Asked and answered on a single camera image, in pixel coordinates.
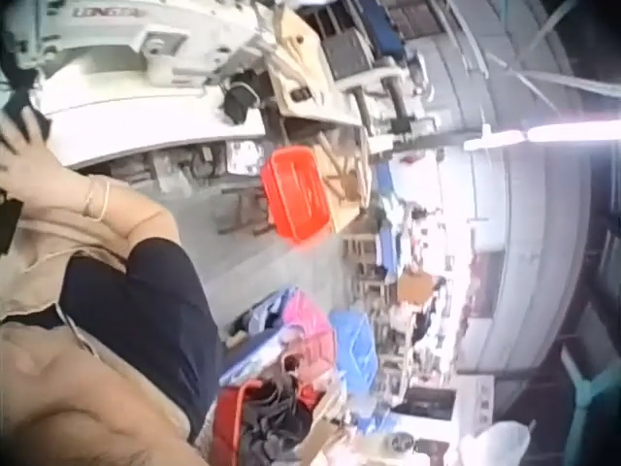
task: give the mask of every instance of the person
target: person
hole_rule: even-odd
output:
[[[58,250],[69,243],[57,235],[22,270],[29,282],[1,297],[3,450],[26,466],[205,466],[195,446],[223,345],[173,216],[64,168],[34,111],[20,118],[25,130],[1,115],[0,188],[23,202],[23,224],[57,215],[124,247]],[[50,231],[16,239],[41,253]],[[57,299],[43,305],[56,273]]]

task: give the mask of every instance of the hand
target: hand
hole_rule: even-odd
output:
[[[84,196],[75,189],[74,181],[80,176],[64,168],[48,149],[32,109],[26,107],[21,116],[28,138],[8,116],[0,116],[5,141],[0,144],[0,188],[32,210],[62,209],[75,203],[76,196]]]

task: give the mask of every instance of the beige apron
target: beige apron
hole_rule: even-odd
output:
[[[123,259],[127,258],[129,250],[127,241],[106,225],[80,215],[48,211],[37,214],[36,219],[22,219],[12,251],[18,263],[17,270],[0,295],[0,321],[7,316],[33,314],[55,305],[69,259],[75,253],[97,258],[124,271]],[[176,426],[180,435],[187,437],[189,421],[175,403],[105,345],[79,331],[104,363],[136,384]]]

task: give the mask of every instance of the black sleeve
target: black sleeve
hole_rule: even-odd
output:
[[[136,245],[127,259],[127,278],[187,304],[208,309],[201,280],[183,248],[150,238]]]

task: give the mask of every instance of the fluorescent light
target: fluorescent light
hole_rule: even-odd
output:
[[[527,131],[533,143],[616,141],[621,139],[621,119],[545,124]]]
[[[504,146],[513,146],[526,141],[526,137],[522,131],[512,129],[509,131],[501,131],[499,133],[484,134],[481,138],[470,139],[464,143],[464,150],[481,150],[502,148]]]

